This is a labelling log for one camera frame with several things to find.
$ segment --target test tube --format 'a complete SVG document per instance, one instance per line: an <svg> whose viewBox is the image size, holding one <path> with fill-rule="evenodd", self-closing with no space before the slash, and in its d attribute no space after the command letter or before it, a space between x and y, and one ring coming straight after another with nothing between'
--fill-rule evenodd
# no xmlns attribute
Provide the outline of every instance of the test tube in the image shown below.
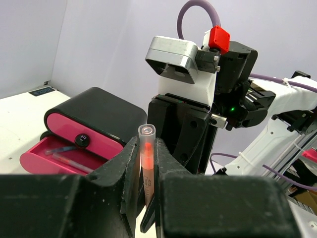
<svg viewBox="0 0 317 238"><path fill-rule="evenodd" d="M143 172L145 206L148 207L154 194L154 141L155 126L151 124L139 127L140 157Z"/></svg>

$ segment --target white backdrop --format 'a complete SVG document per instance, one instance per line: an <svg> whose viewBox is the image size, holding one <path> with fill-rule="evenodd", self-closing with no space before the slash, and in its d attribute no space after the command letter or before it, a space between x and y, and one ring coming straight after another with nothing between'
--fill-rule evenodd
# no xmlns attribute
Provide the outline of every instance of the white backdrop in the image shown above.
<svg viewBox="0 0 317 238"><path fill-rule="evenodd" d="M52 77L66 0L0 0L0 99Z"/></svg>
<svg viewBox="0 0 317 238"><path fill-rule="evenodd" d="M53 85L70 95L99 86L147 110L157 76L144 61L155 35L177 37L176 19L186 0L69 0L57 51ZM259 52L256 73L317 77L317 2L311 0L210 0L222 26ZM211 27L203 9L185 14L184 37L198 45ZM262 130L220 131L215 152L237 154ZM221 164L226 158L215 158Z"/></svg>

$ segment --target pink drawer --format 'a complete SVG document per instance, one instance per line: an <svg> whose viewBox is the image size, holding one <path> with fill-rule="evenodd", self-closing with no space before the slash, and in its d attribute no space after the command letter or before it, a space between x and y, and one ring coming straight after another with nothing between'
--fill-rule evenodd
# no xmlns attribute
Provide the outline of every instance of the pink drawer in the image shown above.
<svg viewBox="0 0 317 238"><path fill-rule="evenodd" d="M81 174L86 175L87 172L77 169L71 165L60 162L52 157L46 155L45 151L48 149L55 149L64 146L71 146L70 142L62 140L56 136L48 136L23 153L20 157L22 167L32 174ZM75 161L92 170L97 169L107 162L106 159L97 156L87 150L77 149L66 151L61 155ZM107 158L112 158L113 153L106 155Z"/></svg>
<svg viewBox="0 0 317 238"><path fill-rule="evenodd" d="M51 132L68 141L75 141L81 134L89 136L90 143L86 149L106 159L111 159L123 149L117 141L58 113L49 114L47 126Z"/></svg>

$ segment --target drawer knob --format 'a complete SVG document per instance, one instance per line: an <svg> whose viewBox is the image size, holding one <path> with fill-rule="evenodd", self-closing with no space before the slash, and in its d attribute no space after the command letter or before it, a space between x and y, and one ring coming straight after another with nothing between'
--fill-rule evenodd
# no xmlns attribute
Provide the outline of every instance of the drawer knob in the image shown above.
<svg viewBox="0 0 317 238"><path fill-rule="evenodd" d="M79 134L75 138L75 144L76 146L80 148L86 148L90 143L90 138L86 134Z"/></svg>

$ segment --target open drawer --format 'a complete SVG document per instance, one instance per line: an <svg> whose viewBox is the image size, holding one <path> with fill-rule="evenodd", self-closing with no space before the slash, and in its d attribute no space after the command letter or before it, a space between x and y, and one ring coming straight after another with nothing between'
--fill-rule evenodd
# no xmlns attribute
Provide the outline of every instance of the open drawer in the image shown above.
<svg viewBox="0 0 317 238"><path fill-rule="evenodd" d="M64 146L73 146L57 136L50 135L42 139L39 143L23 153L20 157L22 167L32 174L81 174L87 172L71 166L67 161L59 161L53 155L46 155L45 151ZM76 149L60 153L62 156L79 163L92 170L97 169L111 158L103 158L84 149Z"/></svg>

